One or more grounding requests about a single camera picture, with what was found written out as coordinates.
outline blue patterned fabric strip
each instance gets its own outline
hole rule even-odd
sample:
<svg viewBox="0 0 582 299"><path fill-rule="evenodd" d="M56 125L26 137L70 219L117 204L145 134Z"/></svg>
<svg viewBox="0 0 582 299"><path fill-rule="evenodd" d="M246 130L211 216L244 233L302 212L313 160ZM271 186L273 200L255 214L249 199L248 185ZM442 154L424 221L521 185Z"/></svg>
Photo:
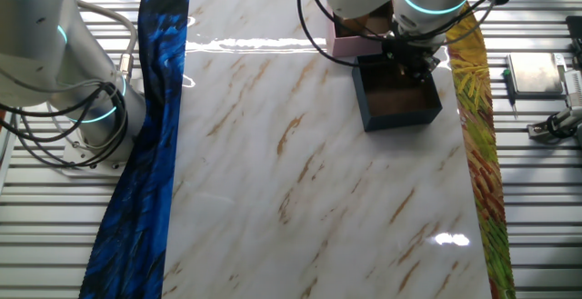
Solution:
<svg viewBox="0 0 582 299"><path fill-rule="evenodd" d="M80 298L160 298L172 202L189 0L142 0L147 116L111 197Z"/></svg>

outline black cable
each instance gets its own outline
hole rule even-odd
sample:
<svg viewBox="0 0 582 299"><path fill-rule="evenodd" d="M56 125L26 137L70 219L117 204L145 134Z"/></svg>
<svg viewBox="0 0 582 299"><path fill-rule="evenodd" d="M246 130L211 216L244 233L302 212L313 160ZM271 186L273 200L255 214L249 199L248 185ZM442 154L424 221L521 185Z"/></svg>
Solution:
<svg viewBox="0 0 582 299"><path fill-rule="evenodd" d="M361 36L365 39L368 40L372 40L372 41L379 41L382 42L384 41L384 37L376 35L376 36L369 36L369 35L362 35L354 30L352 30L350 27L348 27L347 25L344 25L339 18L337 18L337 16L330 14L327 9L324 7L324 5L321 3L320 0L314 0L316 2L316 5L319 7L319 9L324 13L324 15L326 15L326 17L332 21L334 23L334 25L338 25L341 28L347 30L348 32L350 32L353 35L357 35L357 36Z"/></svg>
<svg viewBox="0 0 582 299"><path fill-rule="evenodd" d="M11 133L13 133L15 135L18 135L18 136L21 136L21 137L23 137L26 140L37 141L39 143L51 143L51 142L54 142L54 141L58 141L60 139L63 139L65 137L67 137L68 135L72 134L79 126L81 126L81 124L83 123L83 120L85 119L86 115L91 110L91 105L96 100L97 96L103 90L105 90L107 92L106 89L107 89L108 86L111 87L110 84L102 84L92 94L90 94L85 99L87 101L87 103L85 104L85 109L83 110L83 112L79 116L78 120L73 124L73 126L71 126L71 128L69 128L68 130L64 131L60 135L53 136L53 137L49 137L49 138L39 138L39 137L35 137L35 136L31 136L31 135L26 135L26 134L20 133L17 128L12 127L9 123L7 123L6 121L4 121L3 119L0 119L0 125L2 127L5 127Z"/></svg>
<svg viewBox="0 0 582 299"><path fill-rule="evenodd" d="M457 17L453 18L448 23L441 25L440 27L438 27L437 29L435 29L433 31L430 31L430 32L422 34L422 35L404 36L404 37L402 37L402 40L404 40L404 41L422 41L422 40L431 39L437 35L441 35L441 34L447 32L448 30L450 30L451 28L453 28L455 25L459 24L461 21L463 21L469 15L473 14L473 12L481 4L485 3L485 1L486 0L478 0L476 3L471 5L466 11L464 11L463 13L461 13Z"/></svg>
<svg viewBox="0 0 582 299"><path fill-rule="evenodd" d="M371 64L353 64L353 63L348 63L348 62L344 62L343 60L339 60L331 55L328 55L319 45L316 44L316 41L313 39L313 36L311 36L311 34L309 33L309 30L307 30L307 25L306 25L306 20L303 16L303 5L301 3L301 0L297 0L297 12L299 13L299 23L301 24L301 27L303 28L303 31L306 34L307 39L309 40L309 42L311 43L311 45L317 50L317 52L319 52L319 54L321 54L323 57L329 59L330 61L343 65L343 66L349 66L349 67L355 67L355 68L359 68L359 67L372 67L372 66L381 66L381 65L385 65L385 62L377 62L377 63L371 63Z"/></svg>
<svg viewBox="0 0 582 299"><path fill-rule="evenodd" d="M90 94L87 98L83 99L82 101L80 101L78 104L66 108L62 111L58 111L58 112L53 112L53 113L36 113L36 112L27 112L24 111L22 109L17 109L17 108L13 108L7 105L4 105L2 103L0 103L0 109L6 110L7 112L13 113L13 114L18 114L18 115L24 115L24 116L29 116L29 117L57 117L57 116L63 116L69 113L74 112L75 110L83 107L84 105L86 105L89 101L94 100L92 99L92 95L97 93L99 94L99 92L105 90L105 88L107 87L107 83L103 82L101 85L99 85L99 87L92 93Z"/></svg>
<svg viewBox="0 0 582 299"><path fill-rule="evenodd" d="M25 142L25 139L22 136L18 136L18 139L20 140L20 143L23 145L23 147L26 149L26 151L28 151L28 153L33 156L34 158L36 158L37 160L39 160L40 162L44 163L44 164L48 164L50 166L53 167L60 167L60 168L71 168L71 167L88 167L88 166L92 166L95 164L99 164L101 162L103 162L105 159L107 159L109 156L111 156L111 154L113 154L113 152L119 147L120 144L123 143L123 139L125 138L126 132L127 132L127 125L128 125L128 121L127 121L127 114L126 114L126 109L125 109L125 100L123 98L123 96L121 96L119 94L118 91L115 92L115 95L112 96L112 102L114 104L115 107L117 107L116 109L116 119L117 121L121 121L121 118L125 119L124 122L124 126L123 126L123 130L120 134L117 134L117 129L114 127L111 131L111 134L109 135L110 138L112 136L116 136L117 135L117 140L115 143L115 146L107 146L105 147L102 151L100 151L99 153L95 154L92 158L89 158L87 160L85 160L84 162L81 163L69 163L55 155L53 155L52 153L50 153L49 151L47 151L46 149L44 149L43 146L41 146L38 142L35 142L35 144L38 146L38 148L40 150L42 150L43 152L45 152L46 154L48 154L51 158L55 159L56 161L60 162L61 164L55 164L53 162L49 162L45 159L43 159L42 157L40 157L39 155L37 155L32 148L30 148L30 146L28 146ZM25 125L26 131L29 134L32 134L32 130L30 129L30 126L28 125L28 122L26 120L26 118L24 116L21 116L23 119L23 124Z"/></svg>

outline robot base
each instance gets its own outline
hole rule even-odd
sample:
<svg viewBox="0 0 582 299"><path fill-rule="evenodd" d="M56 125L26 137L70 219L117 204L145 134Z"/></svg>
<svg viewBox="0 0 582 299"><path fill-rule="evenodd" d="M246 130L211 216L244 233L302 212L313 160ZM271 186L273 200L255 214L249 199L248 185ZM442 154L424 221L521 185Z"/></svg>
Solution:
<svg viewBox="0 0 582 299"><path fill-rule="evenodd" d="M66 143L63 159L65 159L67 162L80 163L95 156L91 151L83 147L83 143L76 133L69 135L69 138L74 145L69 142ZM91 165L90 167L63 168L62 172L63 174L70 177L119 177L124 172L124 169L125 163L104 161L99 164Z"/></svg>

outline marble surface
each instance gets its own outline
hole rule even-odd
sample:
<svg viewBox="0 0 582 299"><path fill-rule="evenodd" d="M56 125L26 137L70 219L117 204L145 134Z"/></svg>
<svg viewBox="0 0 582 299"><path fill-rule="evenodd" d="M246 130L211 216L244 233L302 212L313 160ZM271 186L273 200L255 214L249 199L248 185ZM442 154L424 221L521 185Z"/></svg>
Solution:
<svg viewBox="0 0 582 299"><path fill-rule="evenodd" d="M491 298L444 50L435 122L367 134L296 0L189 11L164 298Z"/></svg>

